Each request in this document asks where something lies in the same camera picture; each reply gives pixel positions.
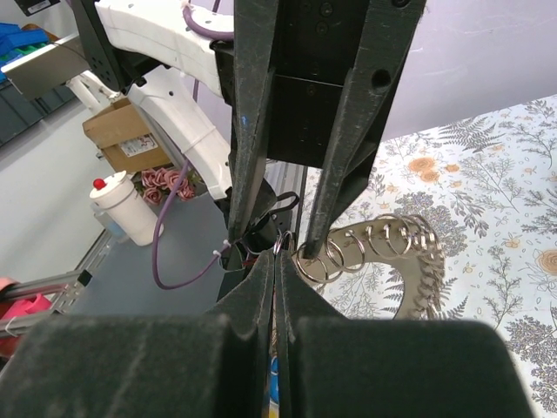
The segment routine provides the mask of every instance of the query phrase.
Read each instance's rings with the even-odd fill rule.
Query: black wire
[[[73,48],[70,48],[68,45],[59,44],[56,41],[50,41],[50,44],[53,44],[53,45],[56,45],[56,46],[61,46],[62,48],[65,48],[66,50],[72,51],[74,54],[76,54],[77,56],[82,58],[84,61],[87,61],[87,58],[85,58],[85,56],[81,52],[76,51]]]
[[[294,198],[294,200],[286,206],[280,207],[278,209],[272,209],[269,211],[269,214],[276,215],[277,213],[291,211],[296,205],[299,203],[299,196],[296,192],[284,192],[277,196],[277,202],[282,202],[283,200]]]

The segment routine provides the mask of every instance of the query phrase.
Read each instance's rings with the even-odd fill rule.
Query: orange flower print
[[[460,167],[458,164],[449,164],[445,167],[445,170],[447,170],[448,172],[457,172],[458,170],[460,170]]]
[[[435,160],[431,157],[416,158],[410,161],[408,168],[411,172],[427,172],[435,167]]]
[[[422,172],[419,178],[421,179],[421,181],[424,181],[426,183],[435,183],[437,180],[439,180],[439,173],[428,170],[426,172]]]
[[[508,234],[508,239],[505,239],[503,241],[503,244],[505,245],[505,247],[507,248],[518,248],[520,246],[520,240],[519,238],[522,235],[518,235],[516,237],[514,237],[512,234]]]
[[[388,186],[386,187],[386,190],[387,190],[389,193],[396,193],[396,192],[399,190],[399,188],[398,188],[396,185],[394,185],[393,183],[391,183],[390,185],[388,185]]]
[[[536,262],[544,272],[557,276],[557,248],[544,251]]]

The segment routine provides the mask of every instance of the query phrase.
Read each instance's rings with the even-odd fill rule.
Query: gray wall
[[[232,1],[220,11],[232,13]],[[557,93],[556,36],[555,0],[428,0],[384,137]],[[200,103],[230,132],[225,105],[206,89]]]

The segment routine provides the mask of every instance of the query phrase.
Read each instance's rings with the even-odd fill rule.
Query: metal key ring
[[[373,237],[372,237],[372,233],[373,233],[373,226],[369,225],[366,226],[366,236],[367,236],[367,243],[369,244],[369,247],[372,249],[372,251],[384,258],[385,260],[395,260],[399,257],[399,255],[397,253],[395,253],[395,255],[384,255],[381,254],[379,251],[377,251],[377,249],[375,248],[375,246],[373,245]]]
[[[424,251],[431,251],[428,242],[430,245],[434,247],[434,250],[440,251],[442,249],[440,247],[440,241],[439,241],[439,237],[437,236],[437,233],[435,233],[433,228],[429,225],[429,223],[423,216],[414,214],[414,215],[407,215],[406,217],[410,219],[419,228],[419,231],[422,233],[421,246]]]
[[[274,255],[279,254],[279,251],[282,248],[282,244],[285,242],[286,237],[290,238],[290,245],[288,246],[288,249],[290,250],[293,248],[294,234],[292,233],[292,231],[285,231],[284,233],[279,233],[277,240],[275,241],[275,244],[272,246],[272,253]]]
[[[296,266],[298,266],[299,271],[304,274],[304,276],[309,280],[312,281],[313,283],[318,283],[318,284],[325,284],[325,283],[333,283],[336,279],[338,279],[341,275],[342,272],[339,272],[336,276],[334,277],[329,277],[329,272],[327,270],[327,266],[325,265],[325,263],[323,262],[323,260],[318,256],[316,258],[316,260],[321,263],[321,266],[323,266],[323,270],[325,270],[325,278],[324,279],[318,279],[317,277],[313,277],[312,275],[310,275],[303,267],[302,267],[302,263],[299,260],[299,252],[301,250],[303,250],[305,248],[305,243],[302,244],[301,246],[299,246],[299,249],[296,251],[295,255],[296,255]]]
[[[330,238],[327,239],[327,241],[326,241],[325,251],[327,253],[327,257],[329,258],[329,260],[333,263],[333,265],[335,267],[339,268],[340,270],[342,270],[343,272],[346,272],[346,273],[357,273],[362,268],[364,268],[364,266],[366,265],[366,248],[364,247],[364,244],[362,243],[362,241],[360,241],[358,239],[358,237],[356,237],[353,230],[349,230],[348,232],[346,232],[345,236],[346,237],[352,237],[352,239],[354,239],[354,241],[356,241],[356,245],[358,246],[360,256],[361,256],[361,259],[362,259],[361,262],[359,263],[359,266],[356,266],[356,267],[345,266],[346,263],[345,263],[345,258],[344,258],[344,254],[342,253],[342,250],[340,249],[339,245]],[[340,262],[342,263],[342,266],[339,265],[339,263],[337,263],[337,261],[334,259],[334,254],[332,253],[331,249],[329,248],[329,245],[332,246],[332,248],[339,254]]]
[[[404,228],[406,229],[406,231],[410,231],[410,226],[406,222],[404,216],[397,216],[393,213],[386,213],[384,215],[378,216],[377,220],[399,220],[404,224]],[[383,231],[385,231],[386,244],[389,246],[389,248],[391,248],[391,250],[393,250],[393,253],[397,254],[397,256],[399,257],[405,257],[412,247],[412,240],[406,238],[406,248],[402,251],[402,253],[399,253],[391,243],[391,224],[386,224],[385,226],[383,226]],[[402,227],[399,228],[399,232],[400,235],[405,238],[405,234],[402,232]]]

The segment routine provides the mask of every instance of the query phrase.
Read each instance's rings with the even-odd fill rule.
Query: label
[[[42,10],[42,9],[46,9],[47,7],[50,6],[50,2],[49,0],[44,0],[41,3],[37,3],[34,6],[29,7],[29,9],[27,9],[27,11],[32,14],[32,13],[37,13],[38,11]]]
[[[128,158],[135,157],[136,155],[158,148],[155,138],[150,133],[125,141],[118,144],[118,146]]]

